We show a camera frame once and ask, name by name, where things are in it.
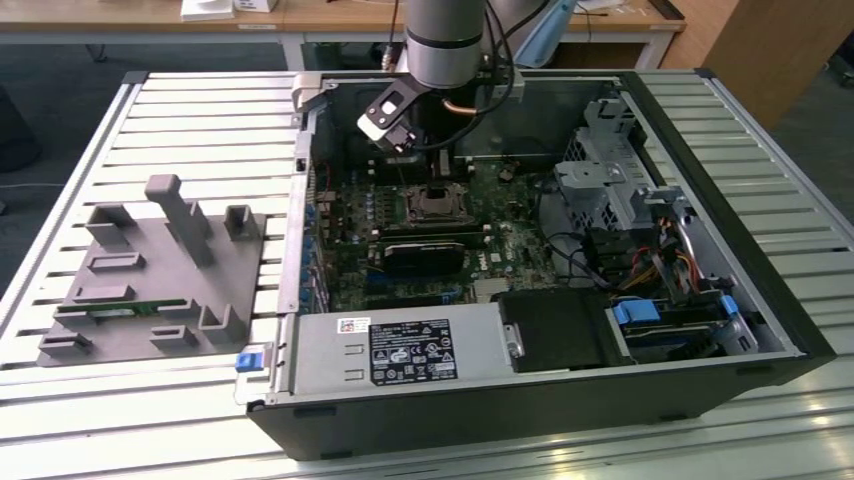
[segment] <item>white box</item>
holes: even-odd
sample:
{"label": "white box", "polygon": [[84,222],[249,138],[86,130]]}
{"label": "white box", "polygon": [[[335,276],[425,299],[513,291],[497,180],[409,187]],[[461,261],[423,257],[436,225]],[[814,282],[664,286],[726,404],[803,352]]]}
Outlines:
{"label": "white box", "polygon": [[279,0],[235,0],[235,10],[269,13]]}
{"label": "white box", "polygon": [[181,20],[220,20],[235,18],[231,0],[184,0],[181,2]]}

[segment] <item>copper pipe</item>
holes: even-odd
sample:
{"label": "copper pipe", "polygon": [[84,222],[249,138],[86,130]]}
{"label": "copper pipe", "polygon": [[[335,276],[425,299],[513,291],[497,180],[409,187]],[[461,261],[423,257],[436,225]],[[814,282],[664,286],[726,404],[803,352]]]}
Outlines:
{"label": "copper pipe", "polygon": [[447,98],[441,100],[441,105],[444,105],[444,108],[447,108],[449,112],[453,112],[457,115],[473,117],[477,114],[476,108],[460,107],[457,105],[453,105],[453,102],[451,102],[451,100],[448,100]]}

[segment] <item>motherboard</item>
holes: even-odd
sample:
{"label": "motherboard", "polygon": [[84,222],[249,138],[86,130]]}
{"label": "motherboard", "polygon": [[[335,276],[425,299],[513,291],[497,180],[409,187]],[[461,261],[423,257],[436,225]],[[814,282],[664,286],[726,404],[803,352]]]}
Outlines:
{"label": "motherboard", "polygon": [[319,194],[331,311],[488,302],[558,282],[533,220],[540,178],[471,160],[467,182],[375,184]]}

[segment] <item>white sticker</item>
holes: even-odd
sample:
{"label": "white sticker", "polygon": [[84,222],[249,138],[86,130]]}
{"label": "white sticker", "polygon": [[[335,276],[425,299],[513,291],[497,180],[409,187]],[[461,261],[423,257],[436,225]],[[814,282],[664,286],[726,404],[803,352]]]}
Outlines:
{"label": "white sticker", "polygon": [[264,25],[261,23],[241,23],[237,25],[240,30],[275,30],[275,25]]}
{"label": "white sticker", "polygon": [[367,333],[371,317],[339,318],[337,333]]}

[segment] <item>black plastic cover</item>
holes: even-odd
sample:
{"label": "black plastic cover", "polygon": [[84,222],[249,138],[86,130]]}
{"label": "black plastic cover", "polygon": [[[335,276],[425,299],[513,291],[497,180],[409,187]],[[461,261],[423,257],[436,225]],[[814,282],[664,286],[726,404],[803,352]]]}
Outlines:
{"label": "black plastic cover", "polygon": [[580,370],[624,364],[604,314],[607,297],[595,289],[549,288],[500,294],[501,321],[519,332],[519,373]]}

